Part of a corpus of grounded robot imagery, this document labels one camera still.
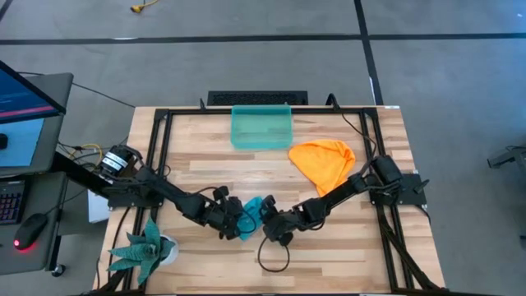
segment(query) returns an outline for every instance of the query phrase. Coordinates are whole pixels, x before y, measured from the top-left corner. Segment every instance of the computer monitor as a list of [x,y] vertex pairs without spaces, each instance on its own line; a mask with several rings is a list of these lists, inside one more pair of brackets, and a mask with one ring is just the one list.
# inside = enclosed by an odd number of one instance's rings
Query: computer monitor
[[65,108],[0,61],[0,123],[65,113]]

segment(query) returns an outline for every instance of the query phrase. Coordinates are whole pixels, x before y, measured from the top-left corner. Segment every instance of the white paper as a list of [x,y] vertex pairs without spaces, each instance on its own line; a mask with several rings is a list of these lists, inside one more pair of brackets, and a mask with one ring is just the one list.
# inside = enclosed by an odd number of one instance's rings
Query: white paper
[[108,218],[108,200],[88,190],[88,220],[90,223],[97,223]]

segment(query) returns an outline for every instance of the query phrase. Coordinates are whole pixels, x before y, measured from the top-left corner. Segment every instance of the artificial plant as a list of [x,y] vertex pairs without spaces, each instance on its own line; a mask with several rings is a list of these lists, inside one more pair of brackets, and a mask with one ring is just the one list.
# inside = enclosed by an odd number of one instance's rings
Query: artificial plant
[[169,255],[175,243],[161,239],[159,228],[151,217],[146,222],[145,236],[128,233],[126,235],[130,241],[130,246],[118,247],[109,251],[122,259],[115,261],[108,270],[120,271],[140,266],[141,272],[137,280],[139,284],[142,284],[159,266],[159,263]]

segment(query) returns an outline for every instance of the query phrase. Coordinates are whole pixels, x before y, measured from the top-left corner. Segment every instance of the orange cloth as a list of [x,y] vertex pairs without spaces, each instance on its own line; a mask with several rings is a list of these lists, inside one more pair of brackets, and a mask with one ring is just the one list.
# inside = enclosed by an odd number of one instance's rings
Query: orange cloth
[[342,141],[316,140],[294,146],[288,157],[316,185],[320,197],[347,179],[354,153]]

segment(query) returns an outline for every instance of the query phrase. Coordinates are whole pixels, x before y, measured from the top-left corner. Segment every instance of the desk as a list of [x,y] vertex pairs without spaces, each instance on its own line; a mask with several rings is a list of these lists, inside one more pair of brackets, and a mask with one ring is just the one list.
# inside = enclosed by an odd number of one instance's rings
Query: desk
[[[127,144],[143,156],[148,150],[155,109],[136,108],[131,123]],[[412,172],[414,162],[402,113],[385,107],[377,110],[387,153],[403,171]],[[348,114],[346,118],[360,127],[358,116]],[[372,125],[368,126],[373,135]],[[159,129],[155,161],[159,159],[163,130],[164,122]],[[350,173],[357,172],[365,162],[362,137],[340,115],[294,114],[293,132],[293,144],[321,138],[345,141],[357,157]],[[228,115],[178,115],[173,118],[171,133],[166,164],[172,173],[168,180],[185,191],[226,185],[231,196],[243,202],[272,194],[276,206],[284,210],[317,197],[314,185],[288,160],[287,151],[235,151],[230,144]],[[124,209],[118,209],[110,215],[100,254],[101,271],[108,267],[107,250],[111,249],[123,212]],[[414,206],[400,206],[399,212],[408,251],[432,281],[444,285],[427,217]],[[124,220],[117,247],[128,245],[126,232],[132,231],[135,213],[131,209]],[[263,239],[261,229],[246,242],[219,240],[216,231],[183,218],[170,203],[159,209],[157,223],[162,233],[179,241],[180,254],[173,264],[161,266],[148,279],[148,294],[390,291],[376,212],[367,193],[333,209],[322,230],[295,232],[289,245],[290,266],[278,274],[263,271],[256,262],[257,248]],[[278,244],[268,243],[261,258],[269,268],[278,268],[284,264],[285,256]],[[399,286],[403,286],[403,273],[395,252],[394,262]],[[132,288],[137,286],[136,272]],[[106,281],[102,272],[101,285]]]

